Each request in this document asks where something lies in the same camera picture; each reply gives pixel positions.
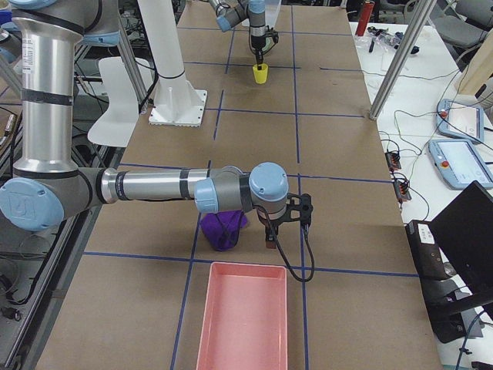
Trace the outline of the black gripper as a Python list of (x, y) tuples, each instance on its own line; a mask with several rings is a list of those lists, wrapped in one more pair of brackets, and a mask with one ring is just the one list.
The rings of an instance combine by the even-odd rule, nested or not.
[(266, 39), (264, 35), (251, 35), (250, 36), (250, 48), (256, 58), (256, 69), (263, 69), (263, 48), (266, 46)]
[(279, 234), (279, 226), (286, 221), (286, 216), (274, 218), (273, 214), (257, 213), (258, 219), (265, 228), (265, 245), (268, 249), (275, 249), (275, 239)]

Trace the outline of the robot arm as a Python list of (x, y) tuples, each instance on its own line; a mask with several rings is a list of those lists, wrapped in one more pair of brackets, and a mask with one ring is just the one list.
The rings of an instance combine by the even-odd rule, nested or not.
[[(256, 64), (263, 63), (265, 1), (237, 1), (235, 6), (208, 1), (225, 32), (245, 19)], [(84, 210), (118, 200), (194, 200), (202, 214), (257, 209), (266, 240), (277, 238), (273, 221), (287, 213), (289, 185), (284, 169), (261, 163), (243, 173), (220, 170), (161, 172), (79, 168), (71, 159), (75, 45), (117, 45), (117, 1), (8, 1), (12, 21), (22, 33), (22, 156), (13, 178), (1, 186), (1, 212), (15, 226), (41, 231)], [(139, 1), (149, 46), (157, 62), (156, 106), (151, 123), (199, 126), (206, 91), (186, 78), (170, 1)]]
[(227, 32), (241, 22), (249, 22), (250, 46), (255, 55), (255, 69), (263, 65), (263, 48), (266, 46), (267, 24), (265, 1), (237, 1), (230, 5), (225, 1), (209, 0), (216, 15), (216, 23), (222, 32)]

